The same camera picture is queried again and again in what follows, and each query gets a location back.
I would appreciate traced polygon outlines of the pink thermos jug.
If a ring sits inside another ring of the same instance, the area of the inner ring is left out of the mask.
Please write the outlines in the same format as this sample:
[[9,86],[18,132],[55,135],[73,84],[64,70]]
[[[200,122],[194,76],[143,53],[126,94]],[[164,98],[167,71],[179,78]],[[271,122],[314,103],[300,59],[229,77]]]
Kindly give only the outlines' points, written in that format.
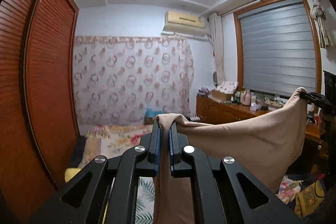
[[241,104],[244,106],[251,105],[251,91],[246,89],[241,96]]

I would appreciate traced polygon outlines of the wooden louvered wardrobe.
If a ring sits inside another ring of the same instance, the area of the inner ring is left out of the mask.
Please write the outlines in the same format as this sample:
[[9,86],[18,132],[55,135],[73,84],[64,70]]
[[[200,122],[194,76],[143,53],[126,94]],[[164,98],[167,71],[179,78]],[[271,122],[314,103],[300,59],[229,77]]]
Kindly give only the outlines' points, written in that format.
[[1,223],[27,223],[64,185],[78,13],[74,0],[1,0]]

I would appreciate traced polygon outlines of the peach printed t-shirt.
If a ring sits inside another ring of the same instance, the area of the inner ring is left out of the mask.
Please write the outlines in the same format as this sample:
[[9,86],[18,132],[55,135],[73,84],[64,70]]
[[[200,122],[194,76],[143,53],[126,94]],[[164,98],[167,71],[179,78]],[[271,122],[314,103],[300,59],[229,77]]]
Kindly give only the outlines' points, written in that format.
[[170,174],[168,131],[173,123],[190,145],[222,159],[232,156],[272,193],[277,193],[288,167],[301,155],[305,139],[307,101],[300,87],[285,106],[267,114],[226,124],[189,122],[181,114],[159,114],[163,131],[159,176],[154,179],[154,223],[194,223],[188,178]]

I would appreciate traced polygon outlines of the cardboard box with floral cloth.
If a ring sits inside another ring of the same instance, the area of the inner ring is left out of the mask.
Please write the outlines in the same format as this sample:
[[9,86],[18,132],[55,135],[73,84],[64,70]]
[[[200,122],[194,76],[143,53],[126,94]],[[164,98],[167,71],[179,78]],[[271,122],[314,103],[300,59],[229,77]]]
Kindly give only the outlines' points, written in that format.
[[229,101],[236,93],[238,85],[238,82],[223,81],[211,92],[211,95],[216,100]]

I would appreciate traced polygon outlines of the floral blanket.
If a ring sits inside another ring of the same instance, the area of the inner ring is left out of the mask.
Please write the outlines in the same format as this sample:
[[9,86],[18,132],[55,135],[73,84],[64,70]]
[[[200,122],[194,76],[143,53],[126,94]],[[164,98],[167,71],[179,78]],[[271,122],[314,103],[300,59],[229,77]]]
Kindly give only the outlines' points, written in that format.
[[94,126],[87,131],[82,160],[78,165],[84,168],[96,156],[110,159],[121,156],[127,149],[137,146],[143,135],[152,132],[153,125],[140,126]]

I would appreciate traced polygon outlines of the yellow plush toy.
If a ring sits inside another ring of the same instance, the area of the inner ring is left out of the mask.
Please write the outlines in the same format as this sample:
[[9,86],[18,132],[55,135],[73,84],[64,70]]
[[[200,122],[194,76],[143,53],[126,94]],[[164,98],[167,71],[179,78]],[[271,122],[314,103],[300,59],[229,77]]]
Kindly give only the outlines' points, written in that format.
[[64,173],[65,182],[68,183],[80,171],[81,171],[81,168],[67,168],[65,173]]

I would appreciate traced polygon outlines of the circle patterned lace curtain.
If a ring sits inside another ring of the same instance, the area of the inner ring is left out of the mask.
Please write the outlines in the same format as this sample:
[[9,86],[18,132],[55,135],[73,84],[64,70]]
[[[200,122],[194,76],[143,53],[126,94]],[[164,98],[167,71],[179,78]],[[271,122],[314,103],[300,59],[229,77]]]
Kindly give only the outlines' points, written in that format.
[[136,124],[148,110],[188,116],[193,79],[186,38],[75,38],[73,89],[79,124]]

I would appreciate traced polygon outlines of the palm leaf bed sheet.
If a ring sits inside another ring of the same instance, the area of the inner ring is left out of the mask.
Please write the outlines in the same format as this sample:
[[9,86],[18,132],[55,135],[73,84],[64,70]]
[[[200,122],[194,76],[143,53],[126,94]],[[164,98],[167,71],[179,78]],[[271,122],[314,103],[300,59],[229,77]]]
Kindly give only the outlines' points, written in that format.
[[135,224],[152,224],[154,214],[155,187],[152,178],[140,177],[138,180]]

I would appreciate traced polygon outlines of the small round white fan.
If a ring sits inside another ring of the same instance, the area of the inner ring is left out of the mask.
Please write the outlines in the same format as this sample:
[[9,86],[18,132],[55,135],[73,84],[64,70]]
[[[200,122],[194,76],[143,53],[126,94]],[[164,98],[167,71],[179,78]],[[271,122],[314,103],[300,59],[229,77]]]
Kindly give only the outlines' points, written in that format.
[[216,72],[213,73],[213,83],[214,83],[214,85],[218,84],[218,79],[217,79],[217,73]]

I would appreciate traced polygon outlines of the grey window blind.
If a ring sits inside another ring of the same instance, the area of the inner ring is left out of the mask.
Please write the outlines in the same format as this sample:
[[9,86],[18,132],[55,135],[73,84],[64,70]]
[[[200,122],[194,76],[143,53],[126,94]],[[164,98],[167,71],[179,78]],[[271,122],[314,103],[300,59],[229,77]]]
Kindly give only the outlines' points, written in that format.
[[313,33],[303,0],[272,3],[238,15],[243,88],[289,97],[316,89]]

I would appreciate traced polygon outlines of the cardboard box with blue items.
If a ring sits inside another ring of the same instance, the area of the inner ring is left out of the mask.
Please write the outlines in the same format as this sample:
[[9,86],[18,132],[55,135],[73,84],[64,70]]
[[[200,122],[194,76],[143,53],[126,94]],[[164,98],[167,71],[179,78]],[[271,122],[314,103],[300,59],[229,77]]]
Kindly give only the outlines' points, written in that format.
[[160,110],[153,110],[151,108],[147,108],[144,116],[144,124],[145,125],[154,124],[155,117],[159,114],[162,114]]

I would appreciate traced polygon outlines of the beige wall air conditioner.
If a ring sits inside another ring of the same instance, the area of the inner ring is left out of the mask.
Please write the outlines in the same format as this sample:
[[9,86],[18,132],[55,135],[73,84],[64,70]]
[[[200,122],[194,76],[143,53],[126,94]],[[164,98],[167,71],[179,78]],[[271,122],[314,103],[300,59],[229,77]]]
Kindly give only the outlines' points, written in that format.
[[201,37],[211,34],[203,17],[173,10],[165,14],[163,31]]

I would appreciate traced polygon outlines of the beige tied window curtain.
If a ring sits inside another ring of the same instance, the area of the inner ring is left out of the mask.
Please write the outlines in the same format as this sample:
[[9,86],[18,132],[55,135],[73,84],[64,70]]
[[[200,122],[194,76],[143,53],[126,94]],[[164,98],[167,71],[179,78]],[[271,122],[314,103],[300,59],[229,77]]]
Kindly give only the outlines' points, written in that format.
[[317,30],[318,30],[318,39],[319,39],[319,45],[321,48],[328,48],[332,47],[334,44],[330,38],[330,34],[328,30],[326,29],[326,12],[322,8],[319,0],[312,0],[313,5],[310,8],[310,16],[313,18],[313,20],[317,23]]

